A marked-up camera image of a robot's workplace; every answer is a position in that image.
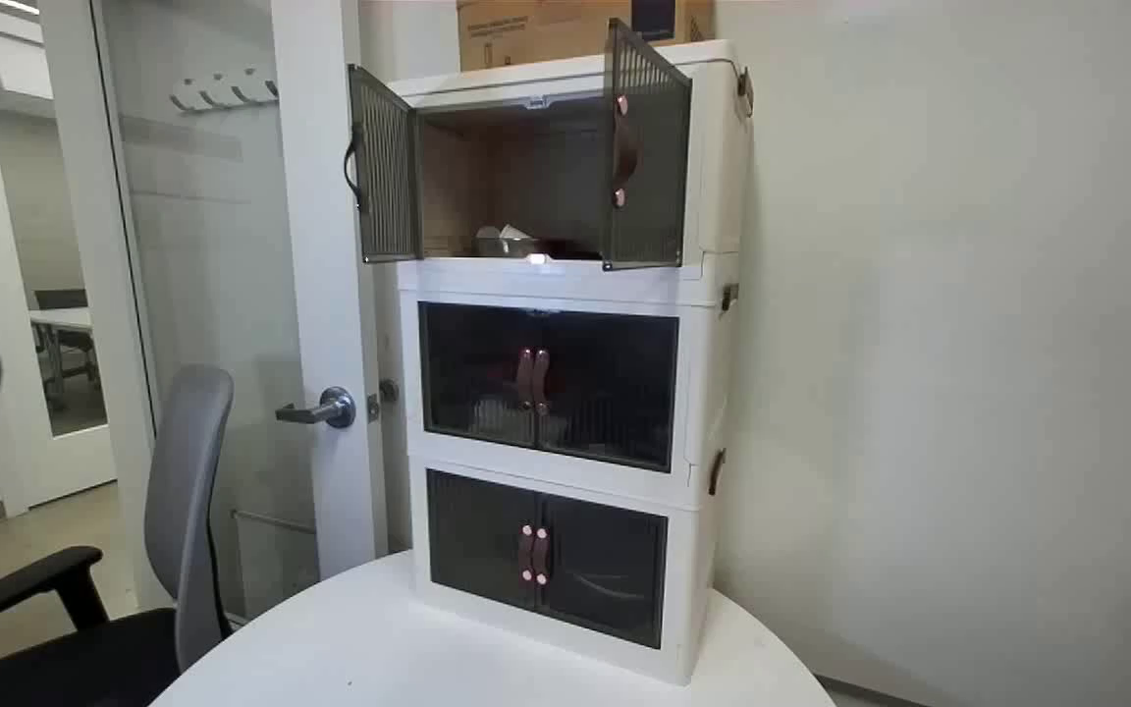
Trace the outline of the wall coat hooks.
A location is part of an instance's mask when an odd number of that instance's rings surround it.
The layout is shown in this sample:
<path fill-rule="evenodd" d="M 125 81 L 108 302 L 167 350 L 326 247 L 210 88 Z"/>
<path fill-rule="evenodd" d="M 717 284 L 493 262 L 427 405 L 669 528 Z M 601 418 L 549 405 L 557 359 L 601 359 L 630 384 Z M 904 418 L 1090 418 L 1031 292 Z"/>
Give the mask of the wall coat hooks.
<path fill-rule="evenodd" d="M 181 73 L 169 102 L 181 115 L 273 109 L 278 102 L 278 81 L 265 68 Z"/>

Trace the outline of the small object inside top cabinet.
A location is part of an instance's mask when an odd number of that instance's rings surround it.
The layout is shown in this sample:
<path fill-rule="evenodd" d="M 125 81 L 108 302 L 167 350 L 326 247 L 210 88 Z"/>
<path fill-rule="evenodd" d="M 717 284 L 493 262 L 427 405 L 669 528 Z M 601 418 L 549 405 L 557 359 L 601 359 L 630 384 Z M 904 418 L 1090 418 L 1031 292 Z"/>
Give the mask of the small object inside top cabinet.
<path fill-rule="evenodd" d="M 502 223 L 502 228 L 484 223 L 476 230 L 476 251 L 480 255 L 529 255 L 535 241 L 514 223 Z"/>

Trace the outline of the tinted door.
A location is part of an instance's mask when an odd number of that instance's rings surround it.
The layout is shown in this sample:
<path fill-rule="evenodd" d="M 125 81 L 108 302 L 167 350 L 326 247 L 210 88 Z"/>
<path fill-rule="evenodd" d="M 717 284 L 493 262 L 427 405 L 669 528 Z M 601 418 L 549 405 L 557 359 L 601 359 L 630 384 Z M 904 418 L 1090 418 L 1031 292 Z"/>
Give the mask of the tinted door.
<path fill-rule="evenodd" d="M 361 217 L 361 255 L 368 262 L 418 255 L 413 207 L 413 105 L 372 72 L 351 62 L 351 189 Z"/>
<path fill-rule="evenodd" d="M 630 24 L 608 24 L 608 268 L 677 268 L 683 259 L 683 189 L 693 77 Z"/>

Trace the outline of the grey office chair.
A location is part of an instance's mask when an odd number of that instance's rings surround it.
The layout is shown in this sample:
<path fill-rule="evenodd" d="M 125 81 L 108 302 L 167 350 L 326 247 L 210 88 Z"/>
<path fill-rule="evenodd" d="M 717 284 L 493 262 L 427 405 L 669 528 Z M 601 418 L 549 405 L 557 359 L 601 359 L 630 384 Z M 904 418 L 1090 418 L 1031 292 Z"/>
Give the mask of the grey office chair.
<path fill-rule="evenodd" d="M 173 376 L 145 495 L 145 558 L 169 609 L 110 618 L 92 564 L 99 545 L 65 545 L 0 576 L 0 613 L 57 594 L 73 631 L 0 655 L 0 707 L 151 707 L 230 631 L 214 495 L 236 384 L 223 370 Z"/>

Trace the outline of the bottom cabinet tinted doors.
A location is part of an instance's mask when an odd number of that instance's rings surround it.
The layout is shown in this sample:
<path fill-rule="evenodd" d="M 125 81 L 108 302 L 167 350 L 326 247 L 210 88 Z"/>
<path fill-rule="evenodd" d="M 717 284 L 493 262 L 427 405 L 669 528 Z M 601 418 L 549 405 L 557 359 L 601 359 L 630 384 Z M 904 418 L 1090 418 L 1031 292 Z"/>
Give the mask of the bottom cabinet tinted doors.
<path fill-rule="evenodd" d="M 427 576 L 643 647 L 659 645 L 669 521 L 451 471 L 427 477 Z"/>

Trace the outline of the white door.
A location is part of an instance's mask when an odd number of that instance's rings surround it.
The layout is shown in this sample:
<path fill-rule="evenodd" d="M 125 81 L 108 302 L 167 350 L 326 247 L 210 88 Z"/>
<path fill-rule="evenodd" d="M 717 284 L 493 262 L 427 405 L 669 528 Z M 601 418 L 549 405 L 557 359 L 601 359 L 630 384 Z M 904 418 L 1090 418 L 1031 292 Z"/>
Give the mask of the white door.
<path fill-rule="evenodd" d="M 287 230 L 303 395 L 341 384 L 358 399 L 351 427 L 298 425 L 309 437 L 317 573 L 383 552 L 383 427 L 368 418 L 368 285 L 361 284 L 358 203 L 341 175 L 351 144 L 347 5 L 273 0 Z"/>

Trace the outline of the cabinet tinted doors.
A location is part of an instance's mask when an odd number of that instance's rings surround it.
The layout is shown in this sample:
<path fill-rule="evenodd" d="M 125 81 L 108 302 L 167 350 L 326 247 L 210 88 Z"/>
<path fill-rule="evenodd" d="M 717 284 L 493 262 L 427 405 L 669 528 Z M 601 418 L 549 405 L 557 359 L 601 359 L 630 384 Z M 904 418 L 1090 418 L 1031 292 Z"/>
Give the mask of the cabinet tinted doors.
<path fill-rule="evenodd" d="M 421 302 L 425 427 L 673 469 L 681 323 Z"/>
<path fill-rule="evenodd" d="M 451 471 L 427 477 L 427 576 L 643 647 L 659 645 L 669 521 Z"/>

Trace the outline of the middle cabinet tinted doors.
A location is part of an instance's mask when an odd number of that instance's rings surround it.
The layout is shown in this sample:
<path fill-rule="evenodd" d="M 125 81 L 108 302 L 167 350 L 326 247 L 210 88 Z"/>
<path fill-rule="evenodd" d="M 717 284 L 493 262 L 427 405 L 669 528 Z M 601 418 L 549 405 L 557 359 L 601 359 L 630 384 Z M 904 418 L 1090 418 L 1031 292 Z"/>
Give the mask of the middle cabinet tinted doors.
<path fill-rule="evenodd" d="M 673 469 L 681 323 L 421 302 L 425 427 Z"/>

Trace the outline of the cardboard box on cabinet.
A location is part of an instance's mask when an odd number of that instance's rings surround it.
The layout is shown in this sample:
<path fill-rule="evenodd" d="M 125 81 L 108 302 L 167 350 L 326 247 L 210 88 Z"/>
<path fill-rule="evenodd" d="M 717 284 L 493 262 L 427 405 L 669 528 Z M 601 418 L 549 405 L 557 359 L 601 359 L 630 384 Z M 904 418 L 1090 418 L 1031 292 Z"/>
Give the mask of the cardboard box on cabinet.
<path fill-rule="evenodd" d="M 651 43 L 717 37 L 717 0 L 457 0 L 460 68 L 595 54 L 620 21 Z"/>

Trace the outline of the white stacked cabinet frame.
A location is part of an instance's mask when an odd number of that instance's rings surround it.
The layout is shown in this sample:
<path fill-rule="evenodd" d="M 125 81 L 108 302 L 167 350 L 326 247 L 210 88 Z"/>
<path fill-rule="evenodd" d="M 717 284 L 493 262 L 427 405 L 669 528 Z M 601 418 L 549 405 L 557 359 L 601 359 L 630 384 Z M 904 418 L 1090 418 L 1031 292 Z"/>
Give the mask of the white stacked cabinet frame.
<path fill-rule="evenodd" d="M 418 594 L 448 613 L 511 627 L 605 662 L 683 679 L 713 605 L 717 503 L 727 469 L 727 390 L 740 323 L 751 73 L 718 39 L 656 47 L 693 77 L 683 259 L 608 268 L 605 50 L 502 72 L 401 81 L 413 105 L 418 255 L 398 259 L 409 418 Z M 480 255 L 476 230 L 514 223 L 529 255 Z M 648 471 L 425 427 L 421 302 L 643 313 L 681 323 L 673 469 Z M 427 576 L 427 477 L 451 471 L 669 521 L 659 645 L 643 647 Z"/>

